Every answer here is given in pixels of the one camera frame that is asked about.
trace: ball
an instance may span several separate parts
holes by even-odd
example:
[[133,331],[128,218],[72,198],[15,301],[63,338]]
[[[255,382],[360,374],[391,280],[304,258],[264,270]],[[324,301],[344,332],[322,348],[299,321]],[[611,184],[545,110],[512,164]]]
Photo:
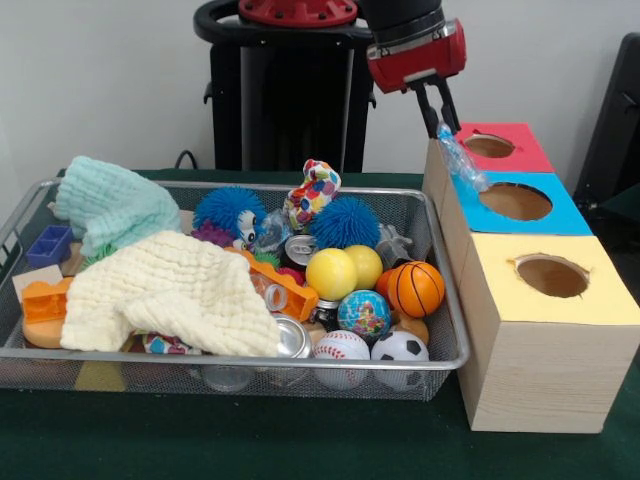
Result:
[[429,343],[429,329],[422,318],[413,318],[394,310],[391,314],[391,323],[395,325],[394,330],[413,333],[425,345]]
[[389,300],[396,310],[414,318],[436,311],[444,299],[444,279],[425,262],[409,262],[389,277]]
[[391,300],[389,300],[389,277],[393,273],[393,269],[387,270],[378,278],[376,282],[376,292],[384,297],[389,305],[391,305]]
[[323,300],[336,302],[353,292],[358,274],[351,257],[337,248],[317,252],[307,265],[307,283]]
[[[336,330],[327,333],[313,347],[315,358],[370,360],[369,347],[355,333]],[[367,370],[316,368],[316,378],[325,387],[334,390],[350,390],[360,385],[367,376]]]
[[376,251],[366,245],[352,245],[344,249],[356,266],[356,290],[371,290],[382,275],[382,260]]
[[371,290],[356,290],[340,303],[338,325],[366,342],[373,342],[389,331],[391,311],[382,295]]
[[[380,337],[371,350],[372,360],[428,361],[429,352],[418,337],[409,332],[391,331]],[[419,370],[376,370],[376,380],[398,392],[412,390],[424,383]]]

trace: basketball toy ball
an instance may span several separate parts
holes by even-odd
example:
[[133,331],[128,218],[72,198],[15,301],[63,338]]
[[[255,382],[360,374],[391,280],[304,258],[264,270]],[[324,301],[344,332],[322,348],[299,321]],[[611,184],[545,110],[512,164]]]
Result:
[[444,279],[426,262],[409,262],[389,277],[389,300],[396,310],[414,318],[436,311],[444,299]]

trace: toy figure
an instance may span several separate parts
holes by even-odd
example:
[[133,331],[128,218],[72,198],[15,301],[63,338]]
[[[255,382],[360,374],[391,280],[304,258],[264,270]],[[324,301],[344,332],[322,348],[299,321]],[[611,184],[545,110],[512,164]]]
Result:
[[223,187],[210,192],[198,204],[193,226],[199,229],[209,220],[213,226],[231,232],[234,248],[252,250],[266,216],[264,205],[254,192],[242,187]]

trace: circular hole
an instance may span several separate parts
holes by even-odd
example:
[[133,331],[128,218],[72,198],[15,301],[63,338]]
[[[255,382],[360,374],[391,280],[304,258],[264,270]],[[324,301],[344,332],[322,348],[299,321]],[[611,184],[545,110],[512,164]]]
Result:
[[479,197],[489,209],[514,220],[540,220],[553,208],[540,190],[516,183],[494,183]]
[[486,133],[475,133],[467,138],[464,144],[476,155],[488,158],[505,158],[516,149],[509,140]]
[[587,289],[588,274],[569,260],[551,255],[532,255],[521,258],[516,270],[530,286],[545,295],[569,298]]

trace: red robot part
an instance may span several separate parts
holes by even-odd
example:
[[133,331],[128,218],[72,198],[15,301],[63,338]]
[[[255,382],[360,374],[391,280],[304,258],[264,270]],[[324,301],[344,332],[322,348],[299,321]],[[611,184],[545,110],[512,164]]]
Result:
[[238,11],[247,20],[288,28],[336,27],[358,15],[352,0],[240,0]]
[[397,51],[376,47],[369,48],[369,70],[383,93],[405,90],[407,83],[421,76],[436,75],[448,78],[464,69],[467,53],[462,24],[455,20],[442,31],[439,38],[430,37],[416,41],[415,47],[409,44]]

